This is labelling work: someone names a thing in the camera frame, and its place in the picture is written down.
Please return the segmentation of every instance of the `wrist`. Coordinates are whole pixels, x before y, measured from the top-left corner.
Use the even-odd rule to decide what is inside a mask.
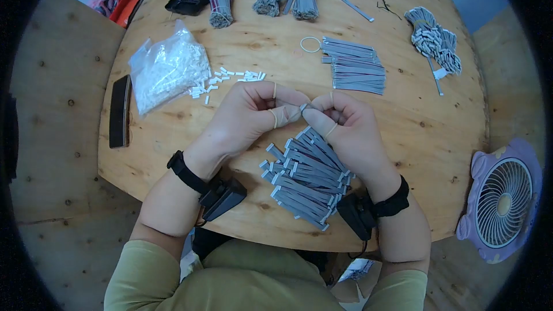
[[[215,176],[225,157],[217,146],[202,141],[200,137],[183,150],[183,159],[188,169],[204,181]]]
[[[370,176],[361,176],[361,180],[374,203],[393,196],[402,184],[401,175],[391,164],[371,173]]]

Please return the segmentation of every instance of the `olive green shirt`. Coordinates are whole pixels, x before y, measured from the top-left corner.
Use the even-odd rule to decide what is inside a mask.
[[[296,252],[231,240],[203,269],[180,282],[179,263],[161,247],[133,240],[123,248],[104,309],[343,311],[317,268]],[[400,271],[378,282],[363,310],[422,310],[426,274]]]

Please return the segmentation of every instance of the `sleeve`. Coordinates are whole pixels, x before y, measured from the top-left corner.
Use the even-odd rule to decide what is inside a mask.
[[[363,311],[421,310],[428,276],[418,270],[404,270],[378,281]]]
[[[107,286],[104,310],[153,310],[175,293],[180,282],[179,263],[161,247],[131,240]]]

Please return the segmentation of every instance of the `black wrist strap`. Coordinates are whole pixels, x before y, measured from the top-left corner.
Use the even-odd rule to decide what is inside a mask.
[[[394,195],[377,204],[372,203],[370,206],[370,213],[375,218],[392,217],[409,207],[409,201],[407,196],[409,195],[409,184],[405,181],[405,178],[401,176],[402,184]]]
[[[200,177],[195,175],[184,163],[183,152],[177,150],[173,157],[167,163],[167,169],[172,169],[176,176],[191,189],[197,191],[200,195],[207,194],[211,189],[209,185]]]

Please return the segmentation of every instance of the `forearm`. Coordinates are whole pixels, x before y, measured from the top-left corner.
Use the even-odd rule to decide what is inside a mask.
[[[401,177],[393,166],[384,168],[379,176],[363,180],[374,203],[388,199],[401,185]],[[430,228],[426,217],[411,193],[407,200],[408,208],[392,217],[378,218],[378,243],[387,262],[422,261],[430,254]]]
[[[206,152],[198,139],[183,151],[187,167],[205,181],[217,172],[222,156]],[[197,221],[199,194],[168,170],[144,199],[130,240],[146,240],[180,258],[182,242]]]

